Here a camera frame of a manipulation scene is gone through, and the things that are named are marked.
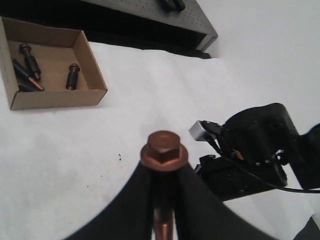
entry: black cable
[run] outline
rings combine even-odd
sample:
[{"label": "black cable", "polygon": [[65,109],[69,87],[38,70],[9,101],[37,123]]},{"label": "black cable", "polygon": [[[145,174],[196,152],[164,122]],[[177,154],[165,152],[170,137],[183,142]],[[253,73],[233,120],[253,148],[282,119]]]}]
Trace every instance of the black cable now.
[{"label": "black cable", "polygon": [[268,185],[272,188],[278,189],[278,190],[282,190],[282,191],[286,191],[286,192],[291,192],[291,193],[300,193],[300,194],[320,194],[320,190],[303,190],[303,189],[295,189],[295,188],[288,188],[288,187],[283,187],[283,186],[276,186],[273,185],[272,183],[269,183],[265,180],[263,180],[262,178],[258,177],[257,175],[254,175],[253,173],[251,173],[250,171],[246,170],[245,168],[243,168],[242,166],[240,166],[239,164],[237,164],[234,160],[230,159],[227,156],[224,156],[223,152],[221,151],[221,149],[219,148],[219,146],[217,145],[216,141],[212,138],[212,137],[207,137],[206,138],[207,142],[210,144],[211,147],[213,147],[213,149],[221,155],[222,158],[224,158],[225,160],[227,160],[228,162],[231,162],[232,164],[234,164],[238,169],[240,169],[241,171],[245,172],[246,174],[250,175],[251,177],[254,177],[255,179],[258,179],[260,182],[262,182],[265,185]]}]

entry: cardboard box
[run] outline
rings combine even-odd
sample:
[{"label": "cardboard box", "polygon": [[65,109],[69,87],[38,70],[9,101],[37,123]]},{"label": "cardboard box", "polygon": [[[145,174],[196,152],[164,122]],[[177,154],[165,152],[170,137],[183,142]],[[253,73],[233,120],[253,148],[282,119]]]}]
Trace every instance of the cardboard box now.
[{"label": "cardboard box", "polygon": [[[27,43],[42,71],[44,91],[20,92],[12,58],[25,66],[19,45]],[[66,90],[69,66],[80,66],[77,88]],[[108,89],[81,30],[54,28],[0,17],[0,69],[11,110],[97,105]]]}]

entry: white wall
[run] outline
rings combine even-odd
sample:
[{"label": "white wall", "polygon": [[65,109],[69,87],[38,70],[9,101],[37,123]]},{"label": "white wall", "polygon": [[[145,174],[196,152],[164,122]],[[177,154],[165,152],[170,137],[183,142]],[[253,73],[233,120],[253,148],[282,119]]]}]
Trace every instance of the white wall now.
[{"label": "white wall", "polygon": [[[319,0],[197,1],[219,34],[208,51],[252,104],[283,103],[301,134],[320,123]],[[320,195],[307,199],[320,226]]]}]

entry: white paper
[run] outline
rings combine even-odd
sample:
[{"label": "white paper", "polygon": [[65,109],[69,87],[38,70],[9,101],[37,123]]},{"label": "white paper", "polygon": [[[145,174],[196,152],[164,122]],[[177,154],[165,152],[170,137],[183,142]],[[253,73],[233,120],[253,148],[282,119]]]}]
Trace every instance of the white paper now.
[{"label": "white paper", "polygon": [[[149,134],[179,134],[195,166],[214,153],[190,136],[195,121],[223,124],[257,105],[259,93],[232,80],[220,59],[90,45],[109,88],[96,107],[10,111],[0,85],[3,240],[67,237],[122,189]],[[292,240],[313,214],[304,196],[276,190],[226,204],[281,240]]]}]

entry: bolt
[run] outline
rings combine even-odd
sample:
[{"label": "bolt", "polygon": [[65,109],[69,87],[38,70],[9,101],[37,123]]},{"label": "bolt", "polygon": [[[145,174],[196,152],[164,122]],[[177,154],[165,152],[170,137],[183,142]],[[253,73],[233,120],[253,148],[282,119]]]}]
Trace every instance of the bolt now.
[{"label": "bolt", "polygon": [[180,137],[170,131],[157,131],[141,150],[141,163],[154,170],[153,229],[156,240],[172,240],[177,172],[188,162],[188,151]]},{"label": "bolt", "polygon": [[43,86],[41,86],[33,77],[32,73],[22,66],[16,59],[12,59],[12,64],[14,71],[17,75],[19,75],[25,81],[31,82],[39,91],[45,90]]},{"label": "bolt", "polygon": [[31,49],[32,49],[31,46],[25,43],[19,46],[19,52],[24,55],[25,65],[32,72],[32,74],[34,75],[34,78],[37,81],[40,81],[41,70],[38,66],[36,58],[31,55]]},{"label": "bolt", "polygon": [[180,137],[170,131],[151,134],[141,150],[141,162],[148,168],[160,172],[171,172],[188,162],[188,151],[180,143]]},{"label": "bolt", "polygon": [[66,89],[73,91],[77,88],[79,72],[80,67],[78,64],[73,63],[69,66],[69,74],[65,86]]}]

